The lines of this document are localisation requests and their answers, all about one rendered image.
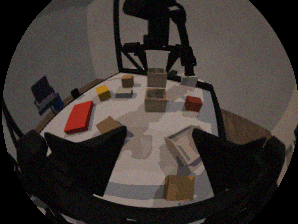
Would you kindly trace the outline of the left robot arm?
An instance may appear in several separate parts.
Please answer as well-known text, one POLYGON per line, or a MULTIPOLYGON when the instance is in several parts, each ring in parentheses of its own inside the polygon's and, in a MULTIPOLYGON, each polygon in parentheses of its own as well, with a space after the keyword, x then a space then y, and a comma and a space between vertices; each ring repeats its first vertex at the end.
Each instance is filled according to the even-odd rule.
MULTIPOLYGON (((136 16, 136 18, 148 20, 148 23, 170 23, 170 18, 172 18, 172 22, 177 24, 181 44, 189 45, 188 32, 186 32, 185 27, 186 12, 184 10, 184 7, 182 7, 181 4, 178 4, 176 0, 161 0, 161 2, 160 0, 125 0, 122 11, 124 11, 125 15, 136 16), (178 8, 180 8, 180 10, 170 11, 169 7, 174 6, 177 6, 178 8), (172 14, 170 14, 170 12, 172 12, 172 14)), ((196 67, 197 65, 196 57, 194 57, 193 53, 192 56, 181 56, 181 65, 185 65, 185 76, 196 76, 194 75, 193 68, 193 65, 194 67, 196 67)))

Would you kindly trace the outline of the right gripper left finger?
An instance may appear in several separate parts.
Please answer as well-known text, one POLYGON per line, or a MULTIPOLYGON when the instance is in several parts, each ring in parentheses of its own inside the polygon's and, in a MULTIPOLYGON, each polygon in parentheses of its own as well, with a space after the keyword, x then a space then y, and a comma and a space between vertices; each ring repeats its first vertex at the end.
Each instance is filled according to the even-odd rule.
POLYGON ((124 145, 126 125, 80 143, 61 139, 49 132, 44 132, 44 137, 51 152, 69 161, 94 190, 93 194, 104 197, 106 185, 124 145))

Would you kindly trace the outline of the yellow rectangular block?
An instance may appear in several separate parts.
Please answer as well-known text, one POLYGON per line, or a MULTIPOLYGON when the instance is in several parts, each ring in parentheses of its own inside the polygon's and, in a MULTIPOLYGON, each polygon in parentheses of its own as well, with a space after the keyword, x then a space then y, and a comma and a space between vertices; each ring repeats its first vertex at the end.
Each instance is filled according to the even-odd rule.
POLYGON ((110 99, 110 92, 106 85, 101 85, 101 87, 96 88, 97 95, 100 97, 100 101, 104 101, 106 99, 110 99))

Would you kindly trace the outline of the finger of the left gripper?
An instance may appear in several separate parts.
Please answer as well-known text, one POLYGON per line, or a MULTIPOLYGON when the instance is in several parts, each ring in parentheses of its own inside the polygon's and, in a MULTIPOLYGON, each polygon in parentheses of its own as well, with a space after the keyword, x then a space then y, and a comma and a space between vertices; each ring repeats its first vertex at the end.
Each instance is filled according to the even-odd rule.
POLYGON ((145 69, 145 73, 148 72, 148 63, 146 63, 145 59, 145 52, 144 53, 134 53, 134 56, 138 56, 138 59, 140 59, 142 63, 142 67, 145 69))
POLYGON ((166 64, 166 72, 169 73, 170 68, 173 67, 173 64, 176 63, 176 60, 178 57, 182 57, 181 55, 172 55, 172 53, 169 53, 168 55, 168 64, 166 64))

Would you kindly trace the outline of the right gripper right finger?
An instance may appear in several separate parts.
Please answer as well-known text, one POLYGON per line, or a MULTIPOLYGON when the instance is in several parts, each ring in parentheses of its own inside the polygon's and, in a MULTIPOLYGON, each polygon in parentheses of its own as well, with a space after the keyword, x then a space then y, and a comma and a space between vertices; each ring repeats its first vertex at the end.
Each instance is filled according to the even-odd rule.
POLYGON ((241 171, 251 153, 262 148, 266 141, 266 137, 261 137, 239 145, 198 128, 193 128, 192 136, 214 194, 227 189, 227 184, 241 171))

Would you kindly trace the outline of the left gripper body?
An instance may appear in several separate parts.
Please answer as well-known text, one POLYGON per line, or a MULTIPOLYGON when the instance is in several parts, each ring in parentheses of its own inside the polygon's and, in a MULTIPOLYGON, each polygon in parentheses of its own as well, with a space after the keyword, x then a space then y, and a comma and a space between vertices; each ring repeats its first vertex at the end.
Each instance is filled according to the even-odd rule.
POLYGON ((144 53, 144 49, 156 49, 156 51, 170 51, 172 55, 192 56, 193 48, 190 47, 190 45, 168 44, 168 48, 160 47, 160 44, 166 45, 166 41, 169 41, 169 23, 150 22, 148 23, 148 44, 125 43, 124 47, 122 47, 122 51, 124 51, 124 53, 144 53), (150 47, 152 44, 156 44, 156 47, 150 47), (178 49, 180 49, 180 51, 178 51, 178 49))

